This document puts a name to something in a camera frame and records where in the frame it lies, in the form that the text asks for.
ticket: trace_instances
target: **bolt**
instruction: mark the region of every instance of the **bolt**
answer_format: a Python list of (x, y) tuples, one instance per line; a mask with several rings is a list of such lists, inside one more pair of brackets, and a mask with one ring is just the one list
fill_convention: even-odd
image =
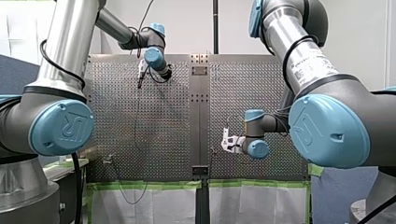
[(64, 212), (66, 210), (66, 204), (65, 203), (60, 203), (59, 204), (59, 212)]

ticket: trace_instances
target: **white tarp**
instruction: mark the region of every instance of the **white tarp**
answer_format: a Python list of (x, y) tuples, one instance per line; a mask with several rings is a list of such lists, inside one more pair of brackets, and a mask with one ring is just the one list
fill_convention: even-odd
[[(91, 224), (195, 224), (197, 182), (143, 182), (89, 186)], [(308, 224), (309, 182), (260, 180), (210, 184), (212, 224)]]
[(89, 186), (89, 220), (92, 224), (195, 224), (197, 182), (149, 184), (119, 183)]
[(211, 224), (307, 224), (309, 183), (212, 183)]

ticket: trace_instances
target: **vertical metal post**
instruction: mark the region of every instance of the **vertical metal post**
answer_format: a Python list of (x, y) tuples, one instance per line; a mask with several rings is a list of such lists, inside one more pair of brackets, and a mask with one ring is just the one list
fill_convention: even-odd
[(219, 0), (213, 0), (213, 48), (219, 54)]
[[(83, 77), (90, 51), (98, 0), (58, 0), (45, 51), (62, 68)], [(37, 80), (29, 86), (48, 87), (84, 95), (81, 83), (43, 60)]]

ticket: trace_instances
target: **perforated metal panel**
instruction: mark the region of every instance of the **perforated metal panel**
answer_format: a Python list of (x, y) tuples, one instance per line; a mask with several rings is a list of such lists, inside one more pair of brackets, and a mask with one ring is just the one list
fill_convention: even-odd
[[(244, 116), (248, 109), (279, 109), (284, 88), (281, 66), (270, 56), (210, 56), (209, 154), (212, 178), (258, 178), (304, 180), (305, 160), (289, 137), (268, 133), (270, 155), (263, 161), (231, 154), (221, 149), (222, 129), (231, 115)], [(230, 134), (243, 131), (242, 119), (232, 118)]]
[[(191, 179), (190, 59), (167, 60), (174, 65), (173, 78), (157, 84), (146, 76), (139, 92), (135, 56), (91, 56), (87, 76), (98, 158), (90, 164), (90, 182)], [(109, 155), (113, 162), (104, 164)]]
[[(191, 74), (197, 65), (190, 55), (168, 55), (167, 60), (175, 65), (172, 80), (161, 85), (146, 77), (139, 93), (135, 56), (90, 58), (87, 89), (96, 119), (98, 156), (89, 166), (90, 182), (190, 180), (191, 167), (197, 164), (210, 164), (212, 178), (307, 177), (305, 160), (288, 137), (277, 133), (266, 135), (271, 153), (264, 161), (252, 161), (220, 147), (227, 117), (243, 116), (251, 108), (264, 108), (268, 113), (278, 109), (284, 84), (273, 57), (211, 55), (208, 63), (200, 64), (209, 66), (202, 76)], [(242, 120), (232, 119), (231, 134), (240, 134), (243, 126)], [(103, 163), (109, 155), (112, 164)]]

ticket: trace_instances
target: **silver arm segment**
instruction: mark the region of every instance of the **silver arm segment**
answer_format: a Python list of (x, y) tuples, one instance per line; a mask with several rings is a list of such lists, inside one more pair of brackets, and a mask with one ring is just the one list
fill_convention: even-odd
[(100, 10), (96, 22), (96, 26), (111, 35), (121, 44), (126, 44), (131, 41), (134, 33), (122, 21), (111, 14), (105, 7)]

